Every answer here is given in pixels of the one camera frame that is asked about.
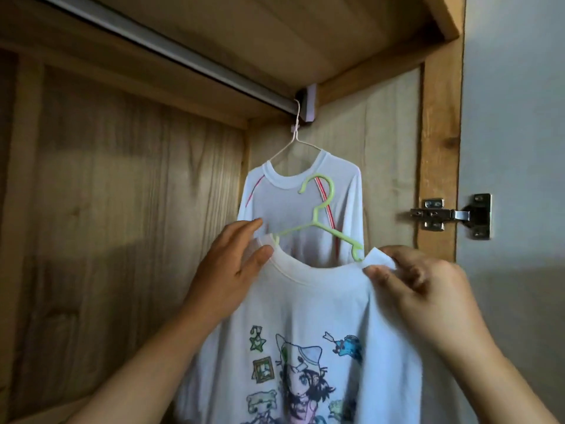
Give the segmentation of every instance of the green plastic hanger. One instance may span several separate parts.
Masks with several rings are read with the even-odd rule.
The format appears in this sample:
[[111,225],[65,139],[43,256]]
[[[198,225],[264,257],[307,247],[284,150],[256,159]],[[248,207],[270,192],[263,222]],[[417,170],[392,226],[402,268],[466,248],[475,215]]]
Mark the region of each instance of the green plastic hanger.
[[363,259],[357,256],[358,250],[363,251],[363,246],[359,242],[355,241],[354,239],[350,238],[349,236],[342,234],[340,231],[336,231],[335,229],[332,229],[332,228],[330,228],[330,227],[326,226],[325,224],[322,224],[318,221],[318,211],[326,208],[333,199],[333,194],[334,194],[334,191],[335,191],[334,190],[335,187],[333,185],[333,180],[331,178],[329,178],[328,176],[325,176],[323,174],[312,174],[311,176],[309,176],[307,179],[304,180],[304,182],[302,183],[302,187],[300,188],[300,190],[298,192],[299,193],[306,192],[306,185],[308,184],[309,181],[315,179],[316,177],[323,178],[325,181],[328,182],[328,184],[329,184],[328,199],[326,199],[324,202],[322,202],[317,207],[314,207],[314,210],[312,212],[312,221],[310,223],[304,224],[302,226],[297,226],[297,227],[292,228],[292,229],[287,229],[286,231],[282,231],[278,234],[273,235],[276,244],[278,245],[280,237],[283,236],[283,235],[286,235],[287,233],[299,231],[301,229],[304,229],[304,228],[307,228],[307,227],[310,227],[310,226],[316,226],[320,229],[325,230],[326,232],[331,233],[334,236],[337,236],[340,240],[351,244],[351,256],[353,257],[353,260],[355,260],[356,262],[362,261]]

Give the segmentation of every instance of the white t-shirt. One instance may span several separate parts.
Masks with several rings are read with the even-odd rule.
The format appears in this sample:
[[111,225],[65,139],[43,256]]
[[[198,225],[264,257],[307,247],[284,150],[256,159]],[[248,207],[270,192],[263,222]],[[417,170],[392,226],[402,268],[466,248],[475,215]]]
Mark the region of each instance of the white t-shirt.
[[422,368],[388,297],[362,268],[316,269],[275,249],[247,298],[208,337],[176,397],[195,424],[419,424]]
[[[284,177],[270,161],[247,175],[238,220],[263,218],[255,237],[278,233],[312,221],[312,210],[327,198],[328,184],[322,178],[312,180],[306,192],[299,194],[302,182],[310,175],[330,177],[335,195],[319,221],[337,229],[363,245],[363,199],[361,171],[357,165],[322,150],[306,171]],[[323,229],[309,227],[280,238],[280,246],[295,259],[317,268],[340,266],[353,261],[351,245]],[[358,252],[363,258],[363,251]]]

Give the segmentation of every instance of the green star print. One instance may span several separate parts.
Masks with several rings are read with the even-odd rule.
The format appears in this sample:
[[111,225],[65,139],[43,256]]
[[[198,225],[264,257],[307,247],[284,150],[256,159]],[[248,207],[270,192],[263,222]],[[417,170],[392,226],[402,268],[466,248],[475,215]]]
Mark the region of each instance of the green star print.
[[249,338],[249,340],[251,341],[251,351],[253,350],[257,350],[260,353],[263,352],[263,345],[265,344],[265,342],[267,342],[266,339],[261,338],[261,330],[263,328],[261,326],[253,326],[251,328],[251,337]]

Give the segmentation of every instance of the hand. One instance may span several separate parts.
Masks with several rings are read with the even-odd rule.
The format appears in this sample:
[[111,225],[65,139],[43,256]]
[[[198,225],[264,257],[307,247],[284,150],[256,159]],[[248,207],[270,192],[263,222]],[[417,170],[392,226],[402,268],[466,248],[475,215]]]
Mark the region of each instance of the hand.
[[259,271],[271,258],[266,245],[242,262],[261,219],[237,221],[224,227],[198,266],[185,300],[184,310],[197,313],[212,330],[243,302]]
[[463,357],[478,348],[484,351],[494,346],[465,272],[458,265],[405,246],[381,250],[398,263],[402,280],[385,266],[370,266],[365,273],[390,292],[407,326],[444,358]]

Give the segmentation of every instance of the clothes hanger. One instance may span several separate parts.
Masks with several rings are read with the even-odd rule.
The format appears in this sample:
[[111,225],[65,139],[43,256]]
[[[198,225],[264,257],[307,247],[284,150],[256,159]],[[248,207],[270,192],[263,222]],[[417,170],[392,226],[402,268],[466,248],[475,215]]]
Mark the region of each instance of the clothes hanger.
[[350,238],[347,235],[342,234],[340,231],[332,229],[332,228],[330,228],[330,227],[326,226],[325,224],[322,224],[318,221],[318,211],[326,208],[333,199],[333,194],[334,194],[333,180],[331,178],[329,178],[328,176],[324,175],[324,174],[312,174],[311,176],[309,176],[307,179],[304,180],[304,182],[302,183],[302,187],[300,188],[300,190],[298,192],[299,193],[306,192],[306,185],[308,184],[309,181],[315,179],[316,177],[323,178],[325,181],[328,182],[328,185],[329,185],[328,199],[326,199],[324,202],[322,202],[317,207],[314,207],[314,210],[312,212],[312,221],[310,223],[304,224],[302,226],[297,226],[297,227],[292,228],[292,229],[287,229],[286,231],[282,231],[280,233],[274,234],[273,239],[275,240],[275,243],[278,245],[280,237],[283,236],[283,235],[286,235],[287,233],[299,231],[301,229],[304,229],[304,228],[307,228],[307,227],[310,227],[310,226],[315,226],[315,227],[318,227],[320,229],[325,230],[326,232],[331,233],[334,236],[337,236],[340,240],[351,244],[351,256],[353,257],[353,260],[355,260],[356,262],[362,261],[363,259],[357,256],[357,251],[363,250],[363,246],[359,242],[355,241],[353,238]]
[[306,144],[307,146],[313,147],[314,149],[318,149],[320,151],[322,151],[321,148],[319,148],[318,146],[315,146],[314,144],[311,143],[307,143],[306,141],[301,141],[298,139],[298,121],[300,119],[300,101],[298,101],[298,99],[295,99],[296,104],[298,104],[298,112],[296,114],[296,123],[294,124],[294,131],[292,133],[292,140],[286,145],[284,146],[282,149],[280,149],[275,156],[272,156],[271,159],[269,160],[273,160],[274,158],[276,158],[277,156],[279,156],[288,146],[290,146],[293,142],[299,142],[301,144]]

